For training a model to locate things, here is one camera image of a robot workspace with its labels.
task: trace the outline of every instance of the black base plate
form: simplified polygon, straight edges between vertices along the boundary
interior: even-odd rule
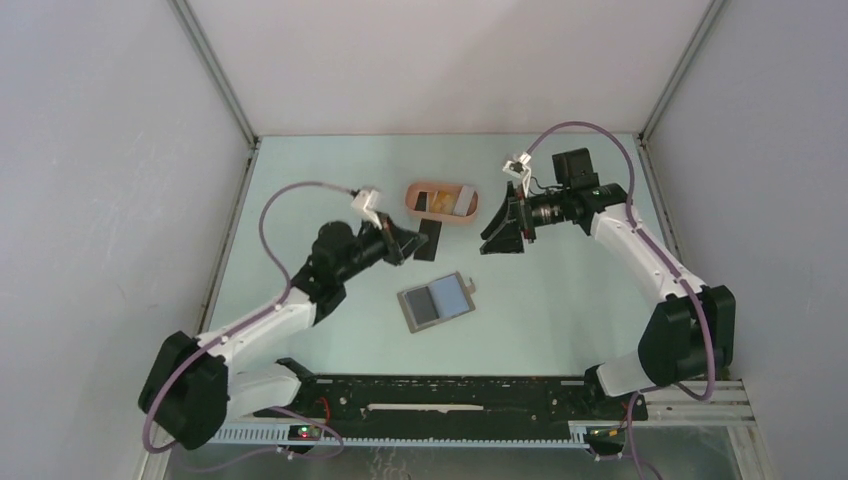
[[[311,375],[289,406],[326,416],[346,438],[435,440],[570,440],[568,422],[621,421],[627,397],[587,400],[583,377]],[[644,402],[633,412],[646,420]],[[479,405],[476,411],[371,410],[372,404]],[[271,411],[257,417],[280,417]]]

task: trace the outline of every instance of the metal frame edge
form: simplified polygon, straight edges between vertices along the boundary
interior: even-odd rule
[[[224,103],[226,103],[227,108],[229,108],[230,113],[233,115],[247,144],[251,148],[254,148],[257,142],[256,133],[238,101],[238,97],[230,81],[227,79],[227,75],[224,73],[220,61],[218,61],[215,51],[209,44],[209,40],[206,38],[206,34],[203,32],[203,28],[197,19],[197,15],[195,15],[194,10],[189,4],[189,0],[168,0],[168,3],[171,4],[177,20],[183,26],[189,41],[206,67],[207,72],[212,77],[218,93],[224,99]]]
[[[712,31],[721,12],[728,3],[730,3],[730,0],[710,1],[706,11],[704,11],[704,16],[701,17],[701,21],[698,23],[698,26],[695,28],[695,32],[692,34],[692,38],[689,39],[689,43],[686,45],[686,48],[683,49],[683,54],[680,56],[680,60],[678,60],[677,65],[674,67],[671,77],[669,77],[668,82],[665,84],[665,87],[660,94],[660,98],[657,100],[657,103],[654,104],[651,114],[648,115],[648,120],[642,128],[641,136],[643,139],[650,140],[651,136],[654,134],[657,124],[659,124],[660,119],[665,113],[665,109],[671,102],[672,97],[674,97],[674,93],[677,91],[677,87],[680,85],[681,80],[683,80],[683,77],[692,65],[695,55],[697,55],[698,51],[701,49],[701,46],[704,44],[704,40],[706,40],[707,36]]]
[[[728,427],[727,435],[742,480],[774,480],[774,470],[757,426]]]
[[[659,176],[654,163],[651,160],[648,146],[638,135],[634,135],[636,141],[636,152],[639,156],[639,163],[642,165],[642,173],[645,175],[645,181],[648,184],[648,193],[651,195],[651,201],[654,204],[654,210],[657,212],[657,219],[660,222],[660,233],[663,237],[665,246],[671,251],[672,255],[678,260],[684,261],[683,250],[680,247],[680,239],[677,238],[675,224],[672,221],[672,215],[669,213],[668,204],[665,201],[663,189],[660,187]]]
[[[212,271],[208,287],[208,295],[203,304],[203,309],[200,312],[200,318],[197,325],[197,333],[203,333],[209,328],[209,322],[212,321],[212,314],[215,312],[215,304],[218,301],[218,294],[221,292],[221,284],[223,283],[224,273],[227,269],[227,262],[230,259],[230,252],[233,249],[236,232],[238,231],[239,220],[241,213],[244,210],[244,201],[247,198],[247,192],[250,189],[250,181],[253,179],[253,171],[256,169],[256,161],[259,158],[259,147],[262,145],[262,140],[259,139],[256,146],[251,150],[250,157],[247,160],[247,165],[244,170],[244,175],[241,179],[241,185],[236,193],[236,199],[233,203],[233,208],[230,213],[230,221],[227,224],[227,232],[221,245],[220,256],[215,269]]]

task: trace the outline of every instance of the camera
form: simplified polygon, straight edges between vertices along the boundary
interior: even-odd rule
[[[581,148],[552,157],[557,185],[532,195],[507,182],[500,209],[480,234],[480,253],[524,253],[524,242],[536,240],[536,228],[570,221],[591,235],[592,219],[606,207],[624,203],[618,184],[601,185],[589,150]]]

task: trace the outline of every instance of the cable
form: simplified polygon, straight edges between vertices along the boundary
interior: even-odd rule
[[[324,405],[324,424],[327,425],[330,423],[330,402],[327,401],[326,397],[321,397],[318,401]]]
[[[271,251],[271,247],[268,246],[268,241],[265,238],[265,216],[267,215],[268,210],[271,208],[271,205],[274,203],[274,201],[276,201],[277,198],[279,198],[282,194],[289,192],[291,190],[294,190],[296,188],[302,188],[302,187],[322,187],[322,188],[327,188],[327,189],[334,190],[334,191],[337,191],[337,192],[341,192],[341,193],[344,193],[344,194],[347,194],[347,195],[355,195],[355,191],[351,190],[349,188],[341,187],[341,186],[338,186],[338,185],[333,185],[333,184],[330,184],[330,183],[315,182],[315,181],[292,183],[290,185],[286,185],[285,187],[277,190],[273,195],[271,195],[271,198],[269,198],[268,201],[265,203],[265,206],[262,208],[262,213],[259,215],[259,241],[262,243],[262,248],[265,250],[265,253],[268,255],[268,258],[270,258],[271,261],[274,262],[274,265],[276,265],[277,268],[280,269],[280,272],[283,274],[283,278],[285,279],[286,286],[283,289],[283,292],[280,294],[280,296],[277,298],[277,300],[275,302],[272,302],[267,307],[259,310],[258,312],[254,313],[253,315],[246,318],[245,320],[239,322],[238,324],[236,324],[234,327],[230,328],[226,332],[224,332],[221,335],[213,338],[211,341],[209,341],[209,343],[203,345],[196,352],[194,352],[192,355],[190,355],[183,363],[180,364],[180,366],[178,366],[174,370],[173,373],[171,373],[171,376],[168,377],[168,380],[165,381],[165,383],[162,385],[162,388],[159,389],[159,393],[156,394],[156,397],[153,399],[153,402],[150,404],[150,408],[148,409],[147,416],[144,419],[144,428],[143,428],[143,431],[142,431],[141,440],[142,440],[142,443],[144,444],[145,450],[147,450],[148,452],[150,452],[150,453],[164,453],[164,452],[167,452],[168,450],[174,448],[174,446],[177,443],[177,441],[174,440],[170,443],[167,443],[165,445],[157,447],[157,446],[153,445],[153,442],[150,439],[150,430],[153,427],[153,421],[154,421],[154,418],[156,417],[156,412],[159,410],[159,407],[162,405],[162,401],[164,400],[165,395],[167,395],[167,393],[171,389],[171,387],[174,386],[174,383],[176,383],[177,379],[179,379],[180,376],[195,361],[197,361],[197,359],[200,358],[204,353],[208,352],[213,347],[220,345],[221,338],[223,338],[225,336],[226,337],[232,337],[232,336],[238,334],[239,332],[241,332],[242,330],[244,330],[245,328],[253,325],[258,320],[260,320],[261,318],[263,318],[266,315],[268,315],[269,313],[271,313],[274,310],[275,304],[281,304],[281,303],[285,302],[286,299],[289,296],[289,293],[291,293],[291,277],[289,276],[289,272],[288,272],[288,270],[286,270],[286,267],[283,266],[283,263],[280,261],[280,259],[277,258],[276,255],[274,255],[274,252]],[[257,454],[258,453],[252,453],[251,455],[243,456],[243,458],[247,458],[249,456],[253,456],[253,455],[257,455]]]
[[[565,127],[584,127],[594,130],[600,133],[601,135],[607,137],[610,141],[612,141],[612,143],[614,143],[615,146],[618,147],[619,151],[621,151],[621,154],[624,156],[624,160],[627,162],[627,173],[629,176],[627,183],[627,198],[624,202],[625,213],[627,215],[627,222],[630,224],[630,227],[636,232],[636,234],[639,235],[639,238],[642,239],[645,245],[647,245],[648,248],[650,248],[651,251],[654,252],[657,258],[659,258],[660,261],[663,262],[663,264],[665,264],[666,268],[668,268],[668,270],[674,276],[674,281],[679,282],[680,286],[683,287],[683,290],[686,292],[686,295],[689,297],[689,300],[695,306],[695,313],[698,317],[698,323],[701,327],[701,336],[704,338],[704,350],[707,357],[707,388],[704,390],[703,394],[699,395],[681,383],[677,383],[676,385],[678,388],[683,390],[687,395],[689,395],[693,399],[701,402],[708,401],[710,397],[712,397],[713,391],[715,390],[716,371],[715,352],[713,351],[712,335],[710,335],[710,328],[707,324],[707,316],[704,313],[704,308],[701,305],[701,302],[698,300],[698,296],[695,294],[695,290],[692,288],[691,285],[689,285],[689,282],[686,281],[686,279],[682,278],[683,273],[677,268],[674,260],[669,258],[662,251],[659,245],[657,245],[651,239],[651,237],[648,236],[648,234],[644,230],[642,230],[642,227],[640,227],[638,222],[636,221],[636,216],[633,214],[633,191],[636,189],[636,173],[633,167],[633,159],[630,158],[630,154],[627,153],[627,149],[624,148],[624,145],[622,145],[622,143],[618,140],[618,138],[615,137],[615,135],[610,133],[605,128],[590,122],[571,121],[558,123],[553,127],[545,130],[541,135],[539,135],[539,138],[537,138],[526,150],[527,154],[532,155],[533,151],[536,150],[536,147],[538,147],[539,144],[541,144],[545,138],[547,138],[555,131]],[[644,392],[649,392],[653,390],[655,389],[646,389],[644,390]],[[640,463],[644,464],[644,461],[639,458],[639,455],[636,452],[636,441],[635,437],[633,436],[633,407],[640,393],[642,392],[634,392],[630,398],[630,403],[627,408],[627,436],[628,442],[630,443],[630,455],[633,458],[633,463],[636,465],[636,472],[639,474],[639,478],[641,480],[644,480],[645,476],[642,473],[642,467],[640,465]]]
[[[536,178],[535,176],[530,177],[530,180],[533,180],[534,182],[536,182],[536,187],[539,190],[550,190],[550,189],[554,188],[553,186],[543,187],[542,185],[539,184],[539,179]]]

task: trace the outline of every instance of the black rectangular object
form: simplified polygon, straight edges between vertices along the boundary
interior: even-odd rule
[[[552,160],[557,183],[567,189],[594,188],[601,184],[587,148],[558,153]]]
[[[615,421],[627,396],[587,401],[583,377],[316,375],[290,408],[323,418],[346,438],[570,440],[570,420]],[[470,404],[476,411],[369,410],[371,404]],[[262,411],[257,417],[280,417]],[[647,419],[645,402],[635,420]]]
[[[418,198],[415,199],[415,211],[416,212],[426,212],[427,211],[427,192],[418,192]]]
[[[422,219],[418,232],[427,235],[427,243],[415,251],[412,258],[432,262],[436,259],[436,248],[439,246],[439,235],[442,233],[442,222]]]
[[[197,340],[183,332],[165,339],[138,397],[144,413],[168,378],[200,349]],[[201,355],[168,390],[154,420],[187,450],[194,450],[215,435],[227,414],[227,366],[223,357]]]
[[[412,319],[416,325],[438,320],[439,312],[436,310],[436,303],[433,301],[429,288],[426,286],[416,288],[404,293],[403,296],[409,308],[412,309]]]
[[[733,359],[733,332],[736,325],[736,299],[725,286],[707,287],[697,294],[712,337],[716,370]],[[657,304],[639,340],[639,361],[654,384],[664,387],[707,372],[704,337],[695,305],[689,297],[668,299]]]

